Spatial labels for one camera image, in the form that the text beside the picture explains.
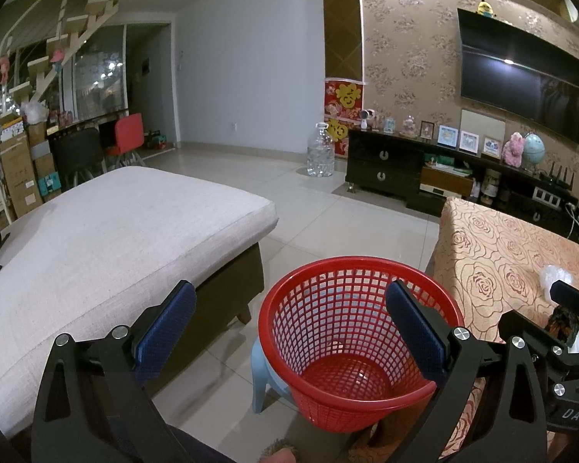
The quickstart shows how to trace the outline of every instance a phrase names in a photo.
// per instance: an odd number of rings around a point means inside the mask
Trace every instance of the white cable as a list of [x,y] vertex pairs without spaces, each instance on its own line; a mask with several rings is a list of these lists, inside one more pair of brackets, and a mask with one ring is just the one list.
[[566,212],[568,213],[568,215],[572,218],[571,230],[568,233],[568,236],[566,237],[566,238],[570,238],[572,235],[572,230],[575,229],[575,225],[577,225],[579,227],[579,221],[575,217],[574,205],[568,203],[568,204],[565,204],[564,208],[565,208]]

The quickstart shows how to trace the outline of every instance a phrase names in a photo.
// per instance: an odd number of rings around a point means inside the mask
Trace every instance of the globe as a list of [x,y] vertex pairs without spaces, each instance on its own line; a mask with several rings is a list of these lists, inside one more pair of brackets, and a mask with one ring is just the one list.
[[536,134],[525,136],[522,159],[525,164],[538,165],[545,158],[545,145]]

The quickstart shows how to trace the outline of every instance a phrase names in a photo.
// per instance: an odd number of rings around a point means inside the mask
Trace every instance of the light blue plastic stool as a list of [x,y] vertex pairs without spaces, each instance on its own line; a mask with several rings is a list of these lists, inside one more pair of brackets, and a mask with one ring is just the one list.
[[261,413],[266,398],[266,386],[276,391],[281,397],[295,404],[291,395],[290,387],[273,370],[264,355],[259,338],[256,339],[251,349],[251,372],[253,374],[253,412]]

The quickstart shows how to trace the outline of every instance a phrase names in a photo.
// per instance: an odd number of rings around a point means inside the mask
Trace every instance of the red laundry basket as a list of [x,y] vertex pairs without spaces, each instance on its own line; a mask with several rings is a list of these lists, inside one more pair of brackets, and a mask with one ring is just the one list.
[[397,278],[451,326],[463,325],[457,304],[437,282],[377,257],[311,263],[266,296],[259,314],[264,354],[317,427],[360,430],[435,391],[386,310],[384,292]]

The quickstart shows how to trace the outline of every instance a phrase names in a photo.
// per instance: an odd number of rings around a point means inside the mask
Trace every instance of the water bottle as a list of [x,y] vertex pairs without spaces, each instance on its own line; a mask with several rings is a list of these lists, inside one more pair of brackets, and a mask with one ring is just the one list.
[[328,134],[328,124],[319,122],[309,137],[307,173],[314,177],[332,176],[335,171],[335,141]]

